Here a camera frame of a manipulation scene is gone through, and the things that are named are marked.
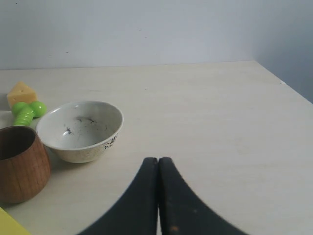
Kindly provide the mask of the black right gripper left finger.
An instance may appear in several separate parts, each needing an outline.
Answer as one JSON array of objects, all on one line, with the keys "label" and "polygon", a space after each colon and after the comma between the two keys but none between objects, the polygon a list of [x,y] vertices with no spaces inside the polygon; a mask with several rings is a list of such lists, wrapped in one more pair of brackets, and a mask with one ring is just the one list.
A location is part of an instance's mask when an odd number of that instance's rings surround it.
[{"label": "black right gripper left finger", "polygon": [[143,160],[133,181],[115,204],[82,235],[155,235],[158,160]]}]

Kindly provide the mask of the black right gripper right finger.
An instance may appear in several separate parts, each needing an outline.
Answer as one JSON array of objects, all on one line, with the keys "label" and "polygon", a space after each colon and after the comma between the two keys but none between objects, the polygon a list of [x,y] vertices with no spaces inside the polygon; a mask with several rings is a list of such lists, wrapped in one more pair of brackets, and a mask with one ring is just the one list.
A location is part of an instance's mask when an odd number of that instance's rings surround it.
[{"label": "black right gripper right finger", "polygon": [[173,160],[158,161],[159,214],[163,235],[244,235],[210,209],[185,182]]}]

